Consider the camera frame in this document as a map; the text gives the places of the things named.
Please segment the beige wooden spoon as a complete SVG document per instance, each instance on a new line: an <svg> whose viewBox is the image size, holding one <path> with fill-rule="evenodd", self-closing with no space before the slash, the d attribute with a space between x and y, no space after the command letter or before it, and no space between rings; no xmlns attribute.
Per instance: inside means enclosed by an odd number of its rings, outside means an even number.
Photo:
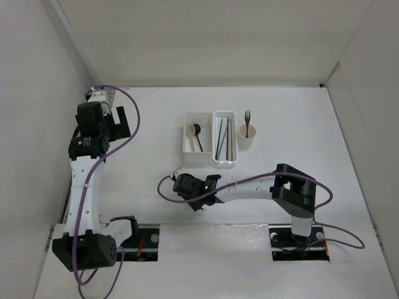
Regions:
<svg viewBox="0 0 399 299"><path fill-rule="evenodd" d="M186 135L190 142L191 151L195 152L195 144L194 144L194 135L195 135L195 128L193 125L189 125L186 127Z"/></svg>

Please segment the black spoon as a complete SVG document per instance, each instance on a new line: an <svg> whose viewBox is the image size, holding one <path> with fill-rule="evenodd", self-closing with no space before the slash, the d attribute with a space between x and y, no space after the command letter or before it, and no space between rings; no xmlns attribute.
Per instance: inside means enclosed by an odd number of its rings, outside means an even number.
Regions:
<svg viewBox="0 0 399 299"><path fill-rule="evenodd" d="M199 138L199 134L201 132L201 126L199 124L197 124L197 123L195 123L193 126L194 126L194 129L195 129L195 137L196 137L197 142L199 144L199 148L200 148L201 152L203 152L203 147L202 147L202 144L201 144L201 141L200 141L200 138Z"/></svg>

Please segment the brown wooden fork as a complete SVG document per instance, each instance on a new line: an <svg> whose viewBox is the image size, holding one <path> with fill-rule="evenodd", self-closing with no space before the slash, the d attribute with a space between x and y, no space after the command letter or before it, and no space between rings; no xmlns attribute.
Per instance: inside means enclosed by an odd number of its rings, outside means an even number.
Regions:
<svg viewBox="0 0 399 299"><path fill-rule="evenodd" d="M249 110L245 111L244 121L245 121L245 124L246 124L246 138L249 138L249 124L250 124L250 121L251 121L251 112Z"/></svg>

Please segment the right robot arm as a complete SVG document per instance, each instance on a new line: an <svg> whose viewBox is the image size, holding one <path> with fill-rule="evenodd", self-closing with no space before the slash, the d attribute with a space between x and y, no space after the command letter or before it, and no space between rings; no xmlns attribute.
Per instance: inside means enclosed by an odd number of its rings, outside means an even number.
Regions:
<svg viewBox="0 0 399 299"><path fill-rule="evenodd" d="M240 178L221 174L208 175L204 180L177 169L172 180L173 192L190 201L194 211L204 205L224 204L235 200L265 199L274 201L291 216L289 238L293 244L304 245L310 240L315 212L315 179L288 164L278 164L271 176Z"/></svg>

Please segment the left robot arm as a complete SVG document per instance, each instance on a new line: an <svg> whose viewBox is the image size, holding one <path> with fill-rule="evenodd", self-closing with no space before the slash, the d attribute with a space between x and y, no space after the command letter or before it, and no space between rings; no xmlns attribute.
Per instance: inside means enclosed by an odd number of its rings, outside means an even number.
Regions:
<svg viewBox="0 0 399 299"><path fill-rule="evenodd" d="M133 247L140 238L134 216L115 217L105 229L99 221L99 187L110 143L131 137L124 108L116 112L118 123L104 102L77 107L77 131L68 149L69 211L62 237L52 242L53 253L70 272L112 267L121 244Z"/></svg>

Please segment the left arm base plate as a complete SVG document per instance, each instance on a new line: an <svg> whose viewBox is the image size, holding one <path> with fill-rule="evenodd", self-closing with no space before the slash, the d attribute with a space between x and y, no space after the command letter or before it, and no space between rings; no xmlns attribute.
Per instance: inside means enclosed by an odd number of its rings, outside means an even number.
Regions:
<svg viewBox="0 0 399 299"><path fill-rule="evenodd" d="M137 236L131 236L122 242L125 249L125 262L157 262L160 241L160 226L155 224L139 225Z"/></svg>

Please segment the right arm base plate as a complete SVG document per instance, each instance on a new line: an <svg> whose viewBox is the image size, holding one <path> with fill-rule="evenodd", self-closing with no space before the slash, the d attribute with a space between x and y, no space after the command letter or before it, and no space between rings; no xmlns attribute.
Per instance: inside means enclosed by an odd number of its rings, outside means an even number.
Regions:
<svg viewBox="0 0 399 299"><path fill-rule="evenodd" d="M329 261L330 254L320 225L312 227L309 237L294 235L290 225L270 225L271 255L274 262Z"/></svg>

